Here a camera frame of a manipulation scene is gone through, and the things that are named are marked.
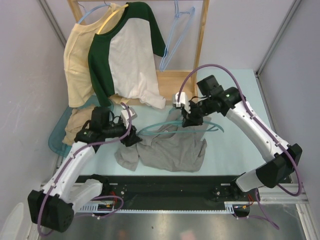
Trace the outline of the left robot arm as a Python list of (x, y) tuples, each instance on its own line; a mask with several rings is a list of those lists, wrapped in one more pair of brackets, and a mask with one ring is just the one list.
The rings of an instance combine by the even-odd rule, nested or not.
[(43, 227), (65, 232), (75, 214), (88, 202), (118, 198), (111, 194), (109, 180), (98, 174), (91, 175), (76, 190), (72, 190), (72, 187), (100, 146), (121, 142), (130, 147), (141, 141), (132, 123), (137, 116), (135, 110), (125, 103), (121, 106), (119, 116), (115, 116), (108, 107), (95, 107), (91, 118), (76, 134), (71, 150), (60, 168), (41, 190), (29, 193), (27, 201), (31, 221), (37, 225), (42, 237), (48, 235), (42, 232)]

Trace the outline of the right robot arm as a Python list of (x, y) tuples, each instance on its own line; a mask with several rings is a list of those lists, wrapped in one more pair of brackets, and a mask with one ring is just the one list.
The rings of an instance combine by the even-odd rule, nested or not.
[(172, 98), (174, 107), (181, 109), (182, 126), (200, 126), (205, 116), (220, 113), (242, 130), (265, 160), (265, 164), (234, 180), (230, 194), (235, 200), (242, 201), (249, 191), (259, 187), (274, 188), (296, 170), (302, 148), (277, 136), (259, 118), (240, 90), (236, 87), (223, 89), (214, 75), (199, 81), (197, 86), (203, 95), (198, 102), (189, 100), (183, 91)]

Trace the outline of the teal hanger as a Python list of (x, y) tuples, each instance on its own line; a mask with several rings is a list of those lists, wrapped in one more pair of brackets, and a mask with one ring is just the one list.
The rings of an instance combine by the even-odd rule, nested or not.
[(202, 134), (206, 132), (225, 132), (223, 127), (211, 122), (210, 117), (204, 117), (202, 125), (182, 127), (183, 115), (180, 109), (172, 108), (163, 122), (144, 127), (138, 132), (139, 136), (158, 136), (169, 134)]

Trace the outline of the grey t-shirt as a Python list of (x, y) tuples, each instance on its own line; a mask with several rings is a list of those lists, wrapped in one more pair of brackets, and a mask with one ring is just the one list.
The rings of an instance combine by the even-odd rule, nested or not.
[(204, 162), (208, 124), (181, 127), (165, 124), (153, 135), (143, 135), (132, 146), (121, 146), (114, 154), (116, 162), (135, 171), (138, 163), (169, 172), (197, 172)]

